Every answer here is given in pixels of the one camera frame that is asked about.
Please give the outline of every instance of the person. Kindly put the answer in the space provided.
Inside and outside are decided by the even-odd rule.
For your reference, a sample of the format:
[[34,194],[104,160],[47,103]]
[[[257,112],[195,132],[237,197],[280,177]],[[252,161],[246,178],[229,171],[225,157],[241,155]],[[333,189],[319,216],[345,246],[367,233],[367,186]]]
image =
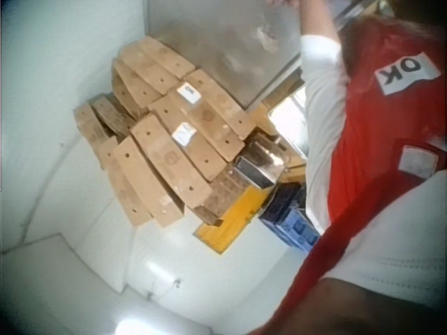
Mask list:
[[446,306],[443,40],[369,21],[351,77],[323,0],[299,6],[307,214],[322,233],[256,335],[422,334]]

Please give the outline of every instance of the white sleeve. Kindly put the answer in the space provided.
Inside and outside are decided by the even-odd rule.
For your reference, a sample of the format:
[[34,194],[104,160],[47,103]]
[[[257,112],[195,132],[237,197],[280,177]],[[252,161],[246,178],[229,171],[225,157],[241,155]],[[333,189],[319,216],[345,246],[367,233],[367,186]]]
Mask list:
[[342,59],[342,46],[334,40],[324,36],[303,36],[301,53],[309,133],[306,212],[322,233],[329,226],[330,164],[344,127],[349,79]]

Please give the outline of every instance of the metal panel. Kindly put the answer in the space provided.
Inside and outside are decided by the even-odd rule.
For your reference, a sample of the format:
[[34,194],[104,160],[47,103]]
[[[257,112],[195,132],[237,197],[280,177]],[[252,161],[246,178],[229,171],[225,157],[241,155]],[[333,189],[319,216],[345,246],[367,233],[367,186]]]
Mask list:
[[[299,66],[297,13],[266,0],[148,0],[148,33],[204,68],[243,107]],[[346,17],[351,0],[331,0]]]

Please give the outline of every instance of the light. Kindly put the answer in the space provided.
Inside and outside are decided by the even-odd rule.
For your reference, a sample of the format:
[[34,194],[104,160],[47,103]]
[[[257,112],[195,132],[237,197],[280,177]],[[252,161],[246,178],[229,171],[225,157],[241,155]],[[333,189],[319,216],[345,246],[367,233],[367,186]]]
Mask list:
[[158,266],[153,262],[148,262],[146,265],[149,267],[149,270],[151,270],[157,277],[159,277],[163,281],[172,284],[177,279],[172,274],[167,272],[165,269],[163,269],[162,267]]
[[150,327],[143,321],[127,319],[121,321],[115,330],[115,335],[168,335]]

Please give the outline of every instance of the hand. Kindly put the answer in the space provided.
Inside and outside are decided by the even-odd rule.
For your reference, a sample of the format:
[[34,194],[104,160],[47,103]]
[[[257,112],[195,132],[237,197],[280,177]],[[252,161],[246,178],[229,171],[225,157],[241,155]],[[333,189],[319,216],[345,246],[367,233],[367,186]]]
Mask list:
[[289,5],[292,7],[298,7],[300,5],[300,0],[267,0],[267,3],[271,3],[275,6]]

